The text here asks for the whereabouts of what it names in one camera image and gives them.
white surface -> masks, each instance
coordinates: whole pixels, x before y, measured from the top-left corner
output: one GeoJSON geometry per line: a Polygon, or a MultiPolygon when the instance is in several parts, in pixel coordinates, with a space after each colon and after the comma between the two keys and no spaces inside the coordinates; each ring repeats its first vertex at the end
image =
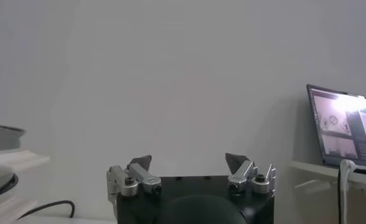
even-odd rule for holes
{"type": "Polygon", "coordinates": [[[37,155],[29,150],[0,153],[0,165],[10,167],[15,173],[40,166],[49,161],[49,157],[37,155]]]}
{"type": "Polygon", "coordinates": [[[116,224],[116,222],[31,215],[19,220],[15,224],[116,224]]]}
{"type": "Polygon", "coordinates": [[[52,160],[19,191],[78,217],[113,220],[108,166],[221,175],[232,152],[278,167],[276,223],[308,222],[288,169],[319,155],[307,83],[366,96],[366,0],[0,0],[0,124],[52,160]]]}
{"type": "MultiPolygon", "coordinates": [[[[315,164],[309,164],[309,163],[303,163],[298,161],[291,161],[290,166],[299,170],[304,170],[312,173],[318,173],[321,175],[337,178],[338,169],[330,168],[326,166],[321,165],[315,165],[315,164]]],[[[353,183],[359,183],[366,185],[366,175],[361,173],[351,173],[349,175],[349,181],[353,183]]]]}
{"type": "Polygon", "coordinates": [[[37,205],[36,201],[12,196],[0,203],[0,224],[12,224],[37,205]]]}

